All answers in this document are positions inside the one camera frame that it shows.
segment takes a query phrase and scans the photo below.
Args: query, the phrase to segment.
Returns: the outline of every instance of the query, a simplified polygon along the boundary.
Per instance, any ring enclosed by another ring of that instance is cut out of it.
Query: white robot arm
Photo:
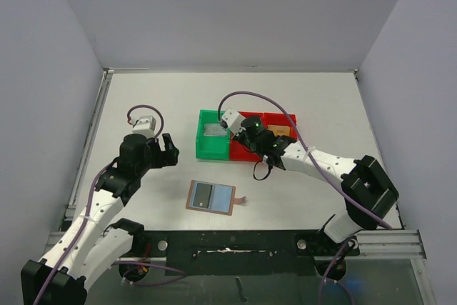
[[[312,148],[306,150],[291,137],[275,136],[265,128],[260,117],[245,118],[233,109],[224,112],[221,124],[230,129],[233,139],[259,155],[270,168],[298,171],[341,185],[353,202],[379,218],[383,218],[396,203],[397,190],[381,165],[371,156],[355,160]],[[341,243],[362,229],[373,230],[377,226],[378,222],[346,201],[346,210],[332,216],[323,232],[335,243]]]
[[[24,305],[83,304],[92,284],[115,260],[144,253],[144,227],[128,219],[112,224],[108,235],[96,243],[149,169],[178,163],[179,150],[169,134],[162,135],[165,150],[161,150],[152,116],[132,122],[133,133],[124,137],[119,156],[94,181],[86,208],[39,262],[29,260],[23,267]]]

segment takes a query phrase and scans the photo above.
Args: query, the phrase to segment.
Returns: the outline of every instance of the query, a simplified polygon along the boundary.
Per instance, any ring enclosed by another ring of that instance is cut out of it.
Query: metal screw
[[[297,242],[297,247],[298,247],[300,250],[306,249],[306,241],[305,241],[304,239],[298,240],[298,242]]]
[[[160,251],[165,251],[168,248],[169,244],[167,241],[160,241],[159,244],[157,244],[157,248],[159,248]]]
[[[357,249],[358,248],[358,242],[356,239],[352,239],[351,240],[352,244],[353,244],[353,248],[352,249]]]

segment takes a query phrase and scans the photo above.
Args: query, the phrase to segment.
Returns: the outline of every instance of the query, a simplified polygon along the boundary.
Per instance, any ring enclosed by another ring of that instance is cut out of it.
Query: white wall
[[[69,0],[106,67],[347,71],[397,0]]]
[[[0,302],[56,229],[101,67],[66,0],[0,0]]]
[[[439,304],[457,299],[457,0],[399,0],[360,87]]]

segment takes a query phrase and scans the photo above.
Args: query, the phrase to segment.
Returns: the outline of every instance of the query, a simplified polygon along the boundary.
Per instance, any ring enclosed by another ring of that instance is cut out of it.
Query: purple cable
[[[146,105],[146,104],[135,105],[134,107],[132,107],[131,109],[129,109],[127,111],[127,121],[129,123],[130,123],[130,119],[131,119],[130,115],[131,115],[132,111],[136,110],[136,109],[150,109],[150,110],[156,112],[159,115],[159,118],[160,118],[160,129],[159,129],[159,131],[157,132],[157,134],[153,138],[156,139],[157,137],[159,137],[159,135],[164,130],[164,116],[162,116],[161,112],[158,109],[156,109],[154,106],[151,106],[151,105]]]
[[[133,266],[153,267],[153,268],[157,268],[157,269],[163,269],[165,271],[174,271],[176,273],[182,274],[180,276],[177,276],[176,278],[169,279],[169,280],[158,281],[158,282],[146,282],[146,283],[138,283],[138,282],[136,282],[136,283],[134,283],[135,286],[162,286],[162,285],[171,284],[172,282],[184,279],[187,276],[186,272],[184,272],[184,271],[180,271],[179,269],[175,269],[175,268],[171,268],[171,267],[167,267],[167,266],[162,266],[160,264],[148,264],[147,262],[138,262],[138,261],[116,261],[116,262],[113,263],[113,266],[119,265],[119,264],[130,264],[130,265],[133,265]],[[136,267],[126,271],[122,275],[122,277],[125,278],[128,273],[130,273],[131,271],[134,271],[134,270],[136,270]]]
[[[349,300],[351,300],[351,305],[355,305],[356,302],[354,301],[354,297],[352,296],[352,294],[349,291],[349,289],[344,284],[342,284],[341,282],[337,282],[336,284],[338,284],[346,292],[346,294],[349,297]]]
[[[34,301],[34,305],[38,305],[39,302],[41,301],[41,298],[43,297],[44,295],[44,292],[46,291],[46,288],[47,286],[49,285],[49,283],[51,282],[52,278],[54,277],[54,275],[56,274],[57,270],[59,269],[61,263],[64,261],[64,259],[70,254],[71,250],[73,249],[74,245],[76,244],[76,242],[79,240],[79,237],[81,237],[81,235],[83,234],[83,231],[84,229],[86,228],[86,225],[87,225],[87,222],[88,222],[88,217],[89,217],[89,214],[91,214],[91,207],[92,207],[92,199],[94,197],[94,191],[95,191],[95,185],[97,183],[97,181],[100,179],[100,176],[105,172],[105,170],[112,164],[113,162],[111,162],[110,164],[106,165],[94,178],[94,180],[92,181],[92,185],[91,185],[91,189],[89,190],[89,197],[87,199],[87,205],[86,205],[86,212],[84,213],[84,218],[83,218],[83,222],[81,224],[81,227],[79,228],[78,232],[76,233],[75,237],[73,238],[73,240],[70,242],[69,246],[66,248],[66,250],[64,251],[64,253],[62,254],[62,256],[60,256],[60,259],[57,260],[56,262],[56,265],[53,267],[53,269],[51,270],[51,272],[49,273],[48,277],[46,278],[46,280],[44,281],[43,283],[43,286],[41,286],[40,288],[40,291],[38,292],[38,294],[36,295],[36,298],[35,298],[35,301]]]
[[[351,240],[351,237],[347,238],[344,240],[344,242],[342,243],[342,245],[340,246],[340,249],[338,250],[338,252],[335,254],[334,258],[331,260],[330,264],[327,266],[327,269],[325,271],[325,273],[323,274],[322,276],[322,280],[321,280],[321,283],[319,284],[319,290],[318,290],[318,305],[321,305],[321,302],[322,302],[322,289],[323,289],[323,284],[325,283],[325,280],[327,279],[327,276],[328,276],[328,273],[330,272],[331,270],[331,267],[333,267],[333,265],[335,264],[336,260],[338,259],[338,257],[341,255],[341,253],[343,253],[343,250],[346,248],[346,246],[348,245],[349,241]]]
[[[375,215],[373,212],[371,212],[370,210],[364,208],[362,205],[360,205],[357,201],[353,200],[350,196],[348,196],[346,193],[343,192],[343,190],[341,189],[341,187],[336,184],[332,179],[330,179],[326,174],[325,172],[322,170],[322,168],[319,166],[319,164],[317,163],[316,159],[314,158],[313,154],[309,151],[309,148],[308,146],[305,144],[304,140],[301,138],[301,135],[300,135],[300,131],[298,131],[297,129],[297,125],[295,125],[295,123],[293,122],[293,119],[291,118],[291,116],[288,114],[288,112],[281,106],[279,105],[277,102],[275,102],[273,99],[270,99],[268,98],[267,96],[264,96],[262,94],[259,94],[259,93],[255,93],[255,92],[250,92],[250,91],[236,91],[236,92],[232,92],[230,94],[227,94],[224,98],[222,98],[221,102],[219,103],[219,106],[217,108],[217,115],[218,115],[218,120],[220,121],[221,120],[221,108],[222,108],[222,105],[224,104],[225,100],[227,100],[228,98],[230,98],[231,96],[237,96],[239,94],[245,94],[245,95],[248,95],[248,96],[256,96],[257,98],[261,98],[263,100],[267,100],[269,103],[272,103],[274,106],[276,106],[278,109],[281,110],[281,112],[284,114],[284,116],[286,116],[286,118],[288,119],[288,121],[291,123],[292,125],[292,128],[293,130],[295,130],[295,132],[297,133],[297,137],[298,137],[298,140],[300,141],[301,145],[303,146],[303,148],[308,152],[308,156],[309,158],[311,159],[311,162],[313,162],[313,165],[316,167],[317,171],[322,175],[322,177],[327,180],[327,182],[340,194],[343,196],[343,198],[347,201],[349,201],[352,205],[354,205],[357,209],[359,209],[360,211],[362,211],[364,214],[370,216],[372,219],[374,219],[375,221],[377,221],[379,223],[380,226],[382,226],[383,228],[385,229],[388,229],[388,230],[392,230],[392,226],[387,223],[386,221],[384,221],[382,218],[378,217],[377,215]]]

